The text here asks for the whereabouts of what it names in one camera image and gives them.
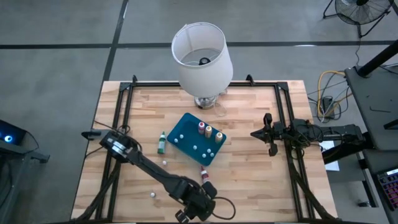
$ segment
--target fan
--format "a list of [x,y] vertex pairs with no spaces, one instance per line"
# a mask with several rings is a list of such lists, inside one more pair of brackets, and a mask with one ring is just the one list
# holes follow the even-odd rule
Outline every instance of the fan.
[[[323,18],[338,16],[342,21],[356,25],[358,28],[359,38],[366,36],[381,21],[381,19],[390,13],[389,9],[394,0],[335,0],[336,14],[325,15],[331,0],[323,11]],[[361,25],[370,22],[377,22],[362,35]]]

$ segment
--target concrete floor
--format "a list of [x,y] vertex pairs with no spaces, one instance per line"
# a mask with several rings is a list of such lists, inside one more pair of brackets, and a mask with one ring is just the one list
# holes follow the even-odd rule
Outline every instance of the concrete floor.
[[[0,45],[110,44],[122,0],[0,0]],[[328,0],[130,0],[119,43],[171,42],[186,23],[218,25],[227,41],[330,41],[323,47],[230,47],[234,80],[251,74],[257,80],[304,80],[317,89],[325,70],[344,70],[356,63],[356,27],[339,18],[322,20]],[[392,11],[363,40],[398,38]],[[385,45],[363,45],[359,64]],[[48,223],[69,219],[109,49],[0,50],[0,119],[29,130],[49,163],[32,162],[12,223]],[[398,57],[388,63],[398,62]],[[170,49],[118,49],[110,80],[176,80]],[[336,77],[331,83],[342,80]],[[335,96],[345,84],[327,91]],[[352,98],[349,110],[330,125],[364,124]],[[386,223],[381,208],[358,208],[365,200],[361,183],[331,183],[340,218]]]

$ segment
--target teal tray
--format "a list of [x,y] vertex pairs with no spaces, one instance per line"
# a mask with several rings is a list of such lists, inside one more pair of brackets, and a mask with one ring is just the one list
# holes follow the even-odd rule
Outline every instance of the teal tray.
[[[217,152],[224,144],[226,135],[223,133],[223,139],[217,143],[215,139],[219,131],[212,127],[213,131],[211,132],[211,137],[206,138],[204,134],[199,134],[198,132],[199,122],[201,122],[201,120],[194,115],[185,113],[167,136],[167,140],[201,165],[208,166],[217,156]],[[214,157],[211,157],[210,153],[207,153],[207,149],[210,149],[211,152],[214,153]]]

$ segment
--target wooden table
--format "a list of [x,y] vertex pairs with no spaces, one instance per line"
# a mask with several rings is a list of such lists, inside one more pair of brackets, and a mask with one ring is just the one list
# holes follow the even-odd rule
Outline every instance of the wooden table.
[[[295,117],[311,121],[304,82],[288,83]],[[112,125],[119,84],[120,82],[104,82],[95,120]],[[269,145],[249,135],[264,126],[262,118],[265,113],[271,113],[274,121],[279,120],[273,88],[230,87],[227,95],[220,96],[219,102],[226,109],[225,116],[221,116],[224,112],[221,106],[211,110],[198,109],[193,97],[179,87],[135,87],[129,134],[142,144],[144,155],[166,171],[185,175],[201,183],[200,165],[173,145],[166,144],[166,153],[161,156],[157,154],[161,132],[169,133],[184,113],[195,115],[228,137],[207,171],[218,190],[218,196],[231,199],[236,206],[236,216],[231,222],[295,221],[297,218],[282,141],[276,142],[278,154],[270,157]],[[121,111],[120,124],[124,108]],[[98,124],[93,128],[104,129]],[[87,152],[98,147],[98,141],[93,141]],[[105,157],[106,150],[102,150],[85,160],[72,218],[78,217],[98,193]],[[166,166],[162,165],[163,160],[168,162]],[[312,192],[328,212],[336,216],[319,147],[306,148],[304,161]],[[151,192],[156,193],[156,198],[149,196]],[[300,199],[307,217],[302,192]],[[162,184],[135,166],[122,165],[114,222],[176,222],[174,215],[180,209],[182,206],[168,196]],[[230,204],[217,201],[215,214],[228,217],[231,212]],[[211,216],[208,221],[223,220]]]

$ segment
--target white lamp shade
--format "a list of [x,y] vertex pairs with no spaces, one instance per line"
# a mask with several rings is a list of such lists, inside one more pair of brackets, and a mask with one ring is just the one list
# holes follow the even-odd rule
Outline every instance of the white lamp shade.
[[[195,51],[209,49],[218,53],[205,65],[183,63]],[[211,97],[223,92],[232,80],[233,67],[223,31],[207,22],[185,25],[174,36],[172,53],[178,64],[182,88],[196,97]]]

